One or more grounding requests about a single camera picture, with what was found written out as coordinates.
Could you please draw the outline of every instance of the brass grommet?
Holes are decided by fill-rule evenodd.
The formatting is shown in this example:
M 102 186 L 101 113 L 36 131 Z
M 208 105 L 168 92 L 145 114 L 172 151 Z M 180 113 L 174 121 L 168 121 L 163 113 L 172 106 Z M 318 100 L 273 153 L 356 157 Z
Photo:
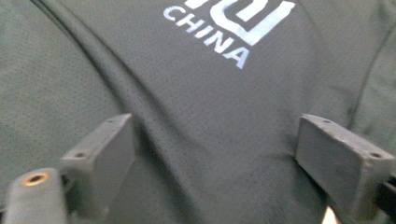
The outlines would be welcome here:
M 38 173 L 38 174 L 29 175 L 23 180 L 22 184 L 26 187 L 36 186 L 46 182 L 49 177 L 50 175 L 47 173 Z

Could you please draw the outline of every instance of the t-shirt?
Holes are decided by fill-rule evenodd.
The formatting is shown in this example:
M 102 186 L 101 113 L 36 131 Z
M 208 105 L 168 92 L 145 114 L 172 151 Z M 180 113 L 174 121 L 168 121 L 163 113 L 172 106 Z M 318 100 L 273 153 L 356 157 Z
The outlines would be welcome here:
M 0 203 L 132 113 L 109 223 L 320 223 L 299 117 L 395 153 L 395 24 L 394 0 L 3 0 Z

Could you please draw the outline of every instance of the printed logo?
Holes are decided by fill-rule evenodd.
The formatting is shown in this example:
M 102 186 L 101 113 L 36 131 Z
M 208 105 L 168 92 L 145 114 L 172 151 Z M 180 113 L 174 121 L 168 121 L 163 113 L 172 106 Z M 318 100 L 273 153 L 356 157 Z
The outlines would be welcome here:
M 185 2 L 185 5 L 190 9 L 196 9 L 209 1 L 211 0 L 188 0 Z M 227 10 L 227 8 L 229 8 L 238 1 L 239 0 L 219 1 L 210 9 L 210 16 L 213 22 L 218 27 L 230 31 L 251 47 L 257 44 L 261 39 L 268 35 L 271 30 L 273 30 L 280 22 L 288 17 L 291 10 L 295 6 L 295 4 L 292 2 L 282 1 L 281 4 L 274 11 L 266 16 L 262 21 L 258 22 L 252 29 L 247 31 L 241 24 L 238 24 L 235 21 L 231 21 L 225 16 L 225 11 Z M 258 13 L 262 12 L 266 7 L 267 3 L 268 0 L 253 0 L 250 5 L 240 10 L 236 14 L 236 16 L 244 22 L 249 21 Z M 205 24 L 205 21 L 203 20 L 196 21 L 195 19 L 195 21 L 193 21 L 195 15 L 192 13 L 177 21 L 176 16 L 186 13 L 187 10 L 184 7 L 173 6 L 166 8 L 163 12 L 163 15 L 169 21 L 175 21 L 176 26 L 181 27 L 184 25 L 188 25 L 189 28 L 186 30 L 186 32 L 189 34 L 202 28 L 202 25 Z M 214 51 L 216 53 L 222 54 L 226 59 L 236 60 L 236 66 L 242 69 L 248 58 L 249 50 L 245 47 L 241 47 L 231 50 L 228 53 L 223 53 L 224 51 L 228 50 L 229 47 L 233 44 L 234 39 L 228 37 L 223 41 L 224 33 L 222 31 L 216 31 L 213 35 L 209 35 L 210 33 L 213 33 L 213 30 L 213 26 L 207 25 L 205 28 L 200 29 L 197 33 L 195 33 L 194 37 L 200 39 L 209 36 L 207 39 L 204 40 L 204 44 L 209 46 L 215 43 Z

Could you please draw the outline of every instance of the white logo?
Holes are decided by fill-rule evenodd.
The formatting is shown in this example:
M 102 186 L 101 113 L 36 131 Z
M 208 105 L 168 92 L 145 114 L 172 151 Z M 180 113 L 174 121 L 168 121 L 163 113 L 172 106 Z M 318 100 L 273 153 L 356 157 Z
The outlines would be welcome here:
M 201 7 L 203 4 L 210 0 L 188 0 L 185 2 L 185 5 L 191 9 L 196 9 Z M 225 16 L 225 11 L 227 8 L 238 2 L 239 0 L 221 0 L 217 4 L 215 4 L 210 9 L 210 16 L 212 17 L 213 22 L 221 27 L 222 29 L 228 30 L 245 41 L 248 45 L 254 46 L 261 39 L 263 39 L 266 35 L 268 35 L 274 27 L 276 27 L 281 21 L 283 21 L 294 8 L 295 4 L 292 2 L 282 1 L 282 3 L 272 11 L 267 17 L 265 17 L 262 21 L 257 23 L 251 30 L 247 31 L 243 28 L 242 25 L 230 21 Z M 259 12 L 261 12 L 267 5 L 268 0 L 253 0 L 253 2 L 240 10 L 236 16 L 242 21 L 249 21 L 254 16 L 256 16 Z M 169 7 L 164 12 L 163 15 L 166 19 L 170 21 L 176 21 L 176 13 L 186 14 L 187 11 L 183 7 Z M 195 18 L 195 15 L 190 13 L 184 18 L 180 19 L 176 22 L 177 26 L 189 25 L 189 28 L 186 30 L 187 33 L 192 33 L 198 30 L 205 22 L 203 20 L 198 20 L 196 22 L 192 21 Z M 214 28 L 211 25 L 207 25 L 204 29 L 198 31 L 194 37 L 203 38 L 210 33 Z M 234 42 L 234 39 L 229 37 L 225 41 L 223 41 L 223 32 L 216 31 L 212 36 L 208 37 L 204 44 L 209 46 L 215 43 L 214 51 L 216 53 L 223 53 L 226 49 L 228 49 Z M 245 62 L 249 55 L 249 50 L 242 47 L 238 49 L 234 49 L 228 53 L 222 54 L 226 59 L 234 59 L 237 61 L 236 66 L 242 69 L 245 65 Z

